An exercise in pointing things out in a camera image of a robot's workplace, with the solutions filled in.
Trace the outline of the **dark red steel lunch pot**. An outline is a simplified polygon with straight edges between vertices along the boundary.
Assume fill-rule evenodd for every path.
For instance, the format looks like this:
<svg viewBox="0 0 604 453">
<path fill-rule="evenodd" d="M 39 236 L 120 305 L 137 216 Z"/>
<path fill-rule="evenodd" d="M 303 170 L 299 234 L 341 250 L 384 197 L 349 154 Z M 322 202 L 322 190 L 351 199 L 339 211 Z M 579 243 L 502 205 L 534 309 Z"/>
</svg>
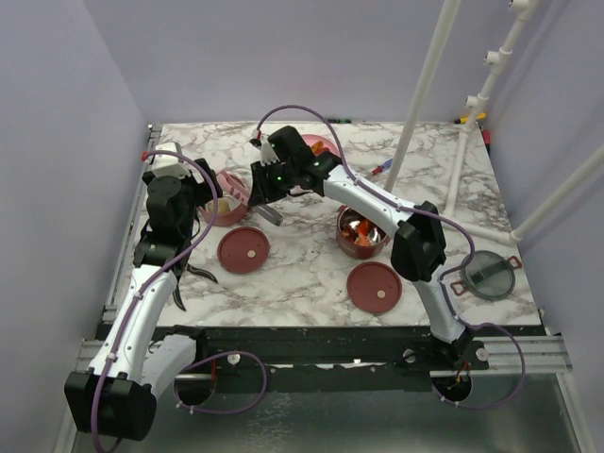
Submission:
<svg viewBox="0 0 604 453">
<path fill-rule="evenodd" d="M 357 230 L 366 232 L 373 246 L 361 247 L 354 244 Z M 390 237 L 374 222 L 347 206 L 340 206 L 336 220 L 336 243 L 349 257 L 368 260 L 381 253 L 390 242 Z"/>
</svg>

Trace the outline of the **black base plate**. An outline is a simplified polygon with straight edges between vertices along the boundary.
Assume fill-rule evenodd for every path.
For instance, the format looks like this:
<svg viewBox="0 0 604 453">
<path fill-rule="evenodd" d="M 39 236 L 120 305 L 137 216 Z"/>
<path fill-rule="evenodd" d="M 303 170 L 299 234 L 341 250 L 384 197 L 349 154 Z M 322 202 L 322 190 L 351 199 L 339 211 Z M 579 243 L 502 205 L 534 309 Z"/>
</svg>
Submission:
<svg viewBox="0 0 604 453">
<path fill-rule="evenodd" d="M 198 360 L 230 350 L 250 353 L 237 365 L 217 362 L 217 390 L 252 394 L 381 390 L 429 391 L 431 376 L 487 369 L 483 342 L 465 336 L 446 346 L 427 327 L 156 327 L 197 340 Z"/>
</svg>

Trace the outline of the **white pipe frame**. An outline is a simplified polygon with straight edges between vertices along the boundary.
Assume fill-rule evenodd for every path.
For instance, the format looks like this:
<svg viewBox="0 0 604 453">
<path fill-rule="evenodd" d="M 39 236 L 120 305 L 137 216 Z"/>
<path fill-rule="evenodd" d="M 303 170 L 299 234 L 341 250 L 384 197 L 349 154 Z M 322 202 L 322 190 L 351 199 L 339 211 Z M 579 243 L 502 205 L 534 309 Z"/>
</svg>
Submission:
<svg viewBox="0 0 604 453">
<path fill-rule="evenodd" d="M 411 143 L 411 137 L 415 130 L 419 114 L 427 99 L 432 80 L 436 74 L 439 62 L 448 42 L 452 26 L 457 17 L 461 3 L 459 1 L 445 1 L 440 12 L 437 25 L 435 26 L 428 52 L 417 81 L 411 105 L 394 152 L 391 169 L 384 185 L 386 191 L 391 191 L 395 180 L 398 178 L 402 162 L 406 156 Z M 445 200 L 445 216 L 454 214 L 461 182 L 461 169 L 464 162 L 465 150 L 470 132 L 478 122 L 478 117 L 484 111 L 490 99 L 490 94 L 501 74 L 505 71 L 512 56 L 516 43 L 521 36 L 526 23 L 538 8 L 537 1 L 511 1 L 508 10 L 515 14 L 512 27 L 503 42 L 496 51 L 489 51 L 483 59 L 483 65 L 490 69 L 481 90 L 477 95 L 469 95 L 464 101 L 464 108 L 468 111 L 467 119 L 461 122 L 461 129 L 456 145 L 456 154 L 449 177 L 447 198 Z M 482 226 L 465 225 L 464 228 L 472 235 L 483 239 L 496 241 L 506 245 L 520 243 L 546 216 L 556 208 L 563 199 L 574 191 L 581 182 L 590 176 L 603 164 L 603 149 L 601 147 L 584 161 L 580 167 L 567 178 L 546 200 L 534 211 L 527 220 L 510 232 L 502 232 Z"/>
</svg>

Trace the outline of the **yellow brown food piece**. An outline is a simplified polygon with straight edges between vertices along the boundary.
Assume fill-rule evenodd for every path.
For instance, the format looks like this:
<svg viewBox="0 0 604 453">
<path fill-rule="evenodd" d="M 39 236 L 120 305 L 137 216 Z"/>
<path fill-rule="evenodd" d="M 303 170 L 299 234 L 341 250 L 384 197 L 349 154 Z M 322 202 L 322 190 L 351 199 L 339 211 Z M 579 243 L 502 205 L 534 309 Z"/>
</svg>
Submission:
<svg viewBox="0 0 604 453">
<path fill-rule="evenodd" d="M 325 150 L 327 150 L 327 148 L 324 146 L 324 144 L 322 142 L 317 142 L 311 147 L 311 150 L 314 155 L 319 155 L 322 152 L 324 152 Z"/>
</svg>

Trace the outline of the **aluminium table edge rail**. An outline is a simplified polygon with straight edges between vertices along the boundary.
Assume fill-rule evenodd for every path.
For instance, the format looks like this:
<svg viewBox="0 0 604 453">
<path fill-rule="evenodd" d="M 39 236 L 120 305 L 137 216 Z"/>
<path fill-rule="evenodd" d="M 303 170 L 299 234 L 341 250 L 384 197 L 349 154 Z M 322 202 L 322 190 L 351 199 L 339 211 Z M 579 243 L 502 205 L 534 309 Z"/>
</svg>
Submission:
<svg viewBox="0 0 604 453">
<path fill-rule="evenodd" d="M 105 299 L 103 310 L 114 305 L 116 294 L 120 289 L 120 283 L 124 274 L 124 269 L 127 267 L 127 258 L 129 255 L 130 247 L 133 242 L 135 229 L 138 225 L 138 219 L 142 209 L 142 196 L 143 196 L 143 173 L 146 171 L 147 165 L 138 161 L 139 167 L 134 173 L 135 186 L 134 193 L 128 198 L 130 201 L 130 207 L 128 216 L 126 217 L 126 229 L 123 235 L 123 239 L 120 243 L 120 249 L 117 256 L 117 261 L 114 266 L 113 275 L 109 285 L 109 291 Z"/>
</svg>

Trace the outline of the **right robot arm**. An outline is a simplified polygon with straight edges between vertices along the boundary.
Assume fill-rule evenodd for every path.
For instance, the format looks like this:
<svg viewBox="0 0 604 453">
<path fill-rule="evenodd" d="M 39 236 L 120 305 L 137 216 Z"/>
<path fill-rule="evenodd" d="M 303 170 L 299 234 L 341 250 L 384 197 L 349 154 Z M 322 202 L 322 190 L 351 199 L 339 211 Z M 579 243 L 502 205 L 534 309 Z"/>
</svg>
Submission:
<svg viewBox="0 0 604 453">
<path fill-rule="evenodd" d="M 419 293 L 431 334 L 439 340 L 433 346 L 435 361 L 454 369 L 466 360 L 468 350 L 461 340 L 466 327 L 452 313 L 439 284 L 445 272 L 444 219 L 433 205 L 415 206 L 385 192 L 355 175 L 329 152 L 304 165 L 256 161 L 251 173 L 252 207 L 279 201 L 298 186 L 351 208 L 381 228 L 393 241 L 392 267 Z"/>
</svg>

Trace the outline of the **black pliers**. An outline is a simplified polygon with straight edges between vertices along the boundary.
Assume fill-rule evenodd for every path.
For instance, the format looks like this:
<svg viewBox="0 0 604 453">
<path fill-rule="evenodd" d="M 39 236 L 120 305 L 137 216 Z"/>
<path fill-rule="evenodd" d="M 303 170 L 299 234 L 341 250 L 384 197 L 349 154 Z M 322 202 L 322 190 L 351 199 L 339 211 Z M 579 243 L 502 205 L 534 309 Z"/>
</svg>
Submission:
<svg viewBox="0 0 604 453">
<path fill-rule="evenodd" d="M 219 283 L 215 274 L 209 270 L 188 264 L 185 268 L 183 277 L 177 283 L 176 288 L 172 293 L 173 301 L 176 307 L 181 311 L 187 311 L 187 307 L 185 305 L 186 298 L 182 296 L 182 289 L 185 290 L 185 295 L 188 296 L 189 293 L 191 293 L 197 286 L 210 283 L 213 285 L 217 285 Z"/>
</svg>

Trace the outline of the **pink steel lunch pot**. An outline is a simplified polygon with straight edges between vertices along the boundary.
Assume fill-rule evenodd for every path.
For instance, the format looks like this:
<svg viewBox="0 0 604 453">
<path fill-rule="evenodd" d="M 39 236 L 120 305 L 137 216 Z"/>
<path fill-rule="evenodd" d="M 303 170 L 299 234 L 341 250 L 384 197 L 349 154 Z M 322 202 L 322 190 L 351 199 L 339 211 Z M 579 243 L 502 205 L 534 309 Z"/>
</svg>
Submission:
<svg viewBox="0 0 604 453">
<path fill-rule="evenodd" d="M 250 189 L 243 180 L 227 171 L 219 172 L 216 177 L 223 190 L 223 197 L 229 199 L 231 212 L 217 215 L 214 224 L 217 227 L 231 227 L 241 222 L 248 213 Z"/>
</svg>

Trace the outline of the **red white shrimp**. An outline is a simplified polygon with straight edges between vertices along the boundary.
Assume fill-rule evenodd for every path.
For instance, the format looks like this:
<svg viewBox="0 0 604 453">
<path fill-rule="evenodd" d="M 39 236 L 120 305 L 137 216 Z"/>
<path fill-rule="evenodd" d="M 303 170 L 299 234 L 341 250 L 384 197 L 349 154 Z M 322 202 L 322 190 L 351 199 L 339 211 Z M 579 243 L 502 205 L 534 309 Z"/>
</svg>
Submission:
<svg viewBox="0 0 604 453">
<path fill-rule="evenodd" d="M 370 247 L 374 245 L 369 235 L 361 230 L 357 230 L 354 244 L 361 247 Z"/>
</svg>

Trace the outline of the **white steamed bun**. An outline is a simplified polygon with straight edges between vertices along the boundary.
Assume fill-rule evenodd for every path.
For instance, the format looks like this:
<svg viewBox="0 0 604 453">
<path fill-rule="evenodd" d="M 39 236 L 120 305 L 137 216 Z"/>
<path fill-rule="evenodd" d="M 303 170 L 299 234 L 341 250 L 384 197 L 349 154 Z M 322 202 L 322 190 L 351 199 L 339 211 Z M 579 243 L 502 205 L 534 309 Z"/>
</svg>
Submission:
<svg viewBox="0 0 604 453">
<path fill-rule="evenodd" d="M 208 203 L 208 211 L 216 211 L 218 216 L 227 215 L 231 212 L 229 199 L 220 197 L 216 203 Z"/>
</svg>

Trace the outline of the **red blue screwdriver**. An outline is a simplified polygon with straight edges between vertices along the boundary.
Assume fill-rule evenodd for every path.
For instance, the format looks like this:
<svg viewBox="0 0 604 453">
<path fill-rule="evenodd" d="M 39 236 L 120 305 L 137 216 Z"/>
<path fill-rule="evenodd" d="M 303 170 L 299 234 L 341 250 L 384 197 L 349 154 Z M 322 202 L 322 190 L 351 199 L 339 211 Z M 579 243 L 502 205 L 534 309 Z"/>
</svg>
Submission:
<svg viewBox="0 0 604 453">
<path fill-rule="evenodd" d="M 388 159 L 388 160 L 384 161 L 383 163 L 381 163 L 380 165 L 378 165 L 377 167 L 375 167 L 372 170 L 371 174 L 373 176 L 377 176 L 377 175 L 380 175 L 380 174 L 388 171 L 391 168 L 392 163 L 393 163 L 392 159 Z"/>
</svg>

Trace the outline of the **transparent grey pot lid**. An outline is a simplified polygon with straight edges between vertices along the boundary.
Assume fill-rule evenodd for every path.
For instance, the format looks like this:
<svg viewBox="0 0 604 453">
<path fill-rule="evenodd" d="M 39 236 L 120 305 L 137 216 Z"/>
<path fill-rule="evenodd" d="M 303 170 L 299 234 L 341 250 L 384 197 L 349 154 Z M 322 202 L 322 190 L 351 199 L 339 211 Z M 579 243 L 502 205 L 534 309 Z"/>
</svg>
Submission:
<svg viewBox="0 0 604 453">
<path fill-rule="evenodd" d="M 461 279 L 450 284 L 456 296 L 470 293 L 487 301 L 509 296 L 516 284 L 515 272 L 523 267 L 516 256 L 505 258 L 495 252 L 478 250 L 461 270 Z"/>
</svg>

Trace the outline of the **pink food plate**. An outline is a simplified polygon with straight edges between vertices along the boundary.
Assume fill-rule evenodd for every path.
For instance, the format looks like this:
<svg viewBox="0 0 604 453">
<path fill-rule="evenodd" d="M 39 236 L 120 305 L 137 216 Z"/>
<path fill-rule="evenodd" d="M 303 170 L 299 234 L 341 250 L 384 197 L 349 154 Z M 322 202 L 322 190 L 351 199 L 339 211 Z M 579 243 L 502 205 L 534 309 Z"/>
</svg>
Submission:
<svg viewBox="0 0 604 453">
<path fill-rule="evenodd" d="M 316 134 L 302 134 L 301 137 L 304 140 L 305 144 L 310 147 L 310 149 L 315 143 L 322 142 L 324 144 L 324 146 L 327 148 L 327 150 L 325 150 L 325 151 L 329 151 L 331 154 L 333 154 L 337 157 L 340 156 L 338 147 L 330 139 L 328 139 L 326 137 L 316 135 Z"/>
</svg>

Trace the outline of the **dark pink round lid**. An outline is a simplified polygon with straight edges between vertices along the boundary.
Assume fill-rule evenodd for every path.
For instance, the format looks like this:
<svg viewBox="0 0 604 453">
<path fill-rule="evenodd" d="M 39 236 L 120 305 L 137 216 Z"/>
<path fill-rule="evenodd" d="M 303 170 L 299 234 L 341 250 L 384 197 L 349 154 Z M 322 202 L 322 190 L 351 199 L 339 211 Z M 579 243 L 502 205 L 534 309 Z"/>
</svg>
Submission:
<svg viewBox="0 0 604 453">
<path fill-rule="evenodd" d="M 237 227 L 226 234 L 217 248 L 222 267 L 237 275 L 255 272 L 267 261 L 270 244 L 259 229 Z"/>
</svg>

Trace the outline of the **pink food tongs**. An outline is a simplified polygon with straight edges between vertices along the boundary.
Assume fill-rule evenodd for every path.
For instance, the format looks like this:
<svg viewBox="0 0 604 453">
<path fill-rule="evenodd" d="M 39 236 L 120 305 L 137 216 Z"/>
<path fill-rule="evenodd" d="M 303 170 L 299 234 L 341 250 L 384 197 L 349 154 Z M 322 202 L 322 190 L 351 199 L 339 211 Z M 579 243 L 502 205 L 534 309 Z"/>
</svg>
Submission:
<svg viewBox="0 0 604 453">
<path fill-rule="evenodd" d="M 283 216 L 273 208 L 266 205 L 257 205 L 252 208 L 248 206 L 250 190 L 237 176 L 223 170 L 217 174 L 216 180 L 222 189 L 223 197 L 229 197 L 235 202 L 235 207 L 232 210 L 218 216 L 217 224 L 219 226 L 233 226 L 241 222 L 249 211 L 260 215 L 274 226 L 279 227 L 282 224 Z"/>
</svg>

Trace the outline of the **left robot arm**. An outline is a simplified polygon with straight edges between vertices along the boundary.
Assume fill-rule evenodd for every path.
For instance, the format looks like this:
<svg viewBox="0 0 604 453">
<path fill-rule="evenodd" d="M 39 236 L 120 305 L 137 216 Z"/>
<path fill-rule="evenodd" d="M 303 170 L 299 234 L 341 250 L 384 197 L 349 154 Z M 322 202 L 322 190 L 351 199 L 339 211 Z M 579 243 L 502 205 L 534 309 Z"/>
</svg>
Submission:
<svg viewBox="0 0 604 453">
<path fill-rule="evenodd" d="M 71 373 L 64 385 L 77 430 L 90 433 L 98 451 L 104 436 L 144 439 L 159 397 L 178 373 L 198 372 L 209 358 L 203 344 L 183 333 L 168 335 L 154 353 L 148 347 L 189 256 L 205 238 L 193 235 L 196 212 L 222 190 L 204 159 L 170 151 L 149 156 L 153 165 L 143 182 L 150 229 L 136 246 L 124 302 L 86 370 Z"/>
</svg>

